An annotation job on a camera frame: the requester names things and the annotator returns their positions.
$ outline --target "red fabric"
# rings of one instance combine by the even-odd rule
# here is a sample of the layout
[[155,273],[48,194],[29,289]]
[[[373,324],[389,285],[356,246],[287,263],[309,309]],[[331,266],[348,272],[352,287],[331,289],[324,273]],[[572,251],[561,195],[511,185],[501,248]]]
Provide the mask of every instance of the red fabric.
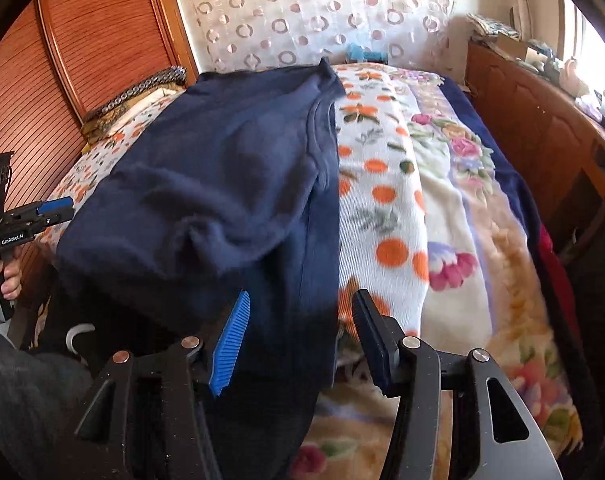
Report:
[[549,273],[551,285],[553,286],[557,300],[560,303],[560,308],[565,314],[567,325],[569,325],[573,336],[582,343],[578,318],[575,315],[575,298],[573,297],[571,282],[569,282],[569,277],[567,276],[565,268],[562,266],[562,263],[560,263],[556,253],[553,252],[553,242],[543,224],[540,225],[540,243],[538,245],[538,250],[540,251],[542,262]]

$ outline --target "bed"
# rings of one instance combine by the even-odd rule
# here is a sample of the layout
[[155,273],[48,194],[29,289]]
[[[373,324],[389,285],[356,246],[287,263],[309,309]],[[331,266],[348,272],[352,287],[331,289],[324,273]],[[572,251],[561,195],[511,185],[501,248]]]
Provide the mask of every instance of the bed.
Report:
[[[489,349],[521,394],[565,478],[601,443],[588,369],[566,322],[571,293],[522,178],[448,78],[380,64],[334,67],[340,160],[339,369],[292,478],[378,478],[397,402],[371,384],[349,298],[368,288],[383,314],[438,350]],[[80,157],[50,200],[78,211],[180,92],[151,94]],[[55,261],[65,225],[38,245]],[[39,320],[39,330],[46,316]],[[443,392],[435,477],[447,478],[451,403]]]

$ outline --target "wooden cabinet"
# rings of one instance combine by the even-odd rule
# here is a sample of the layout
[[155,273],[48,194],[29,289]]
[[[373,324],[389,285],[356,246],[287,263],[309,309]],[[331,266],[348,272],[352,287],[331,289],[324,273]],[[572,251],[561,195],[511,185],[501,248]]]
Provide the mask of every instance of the wooden cabinet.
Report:
[[478,44],[467,86],[500,149],[523,176],[557,248],[605,208],[605,131],[573,99]]

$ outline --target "gray sleeve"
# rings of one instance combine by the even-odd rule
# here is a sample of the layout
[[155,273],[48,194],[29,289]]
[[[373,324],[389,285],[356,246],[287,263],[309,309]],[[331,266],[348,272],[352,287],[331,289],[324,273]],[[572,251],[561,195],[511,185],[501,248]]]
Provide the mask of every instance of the gray sleeve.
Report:
[[17,350],[0,333],[0,450],[23,479],[44,479],[50,451],[91,382],[79,362]]

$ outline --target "cardboard box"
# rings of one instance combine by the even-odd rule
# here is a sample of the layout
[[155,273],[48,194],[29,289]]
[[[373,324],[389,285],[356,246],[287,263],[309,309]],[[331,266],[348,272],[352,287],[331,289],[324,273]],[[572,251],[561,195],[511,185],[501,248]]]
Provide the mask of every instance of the cardboard box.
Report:
[[534,61],[541,61],[543,63],[547,62],[547,56],[539,54],[528,44],[524,43],[524,41],[510,38],[502,32],[498,33],[495,46],[514,60],[522,59],[529,64],[532,64]]

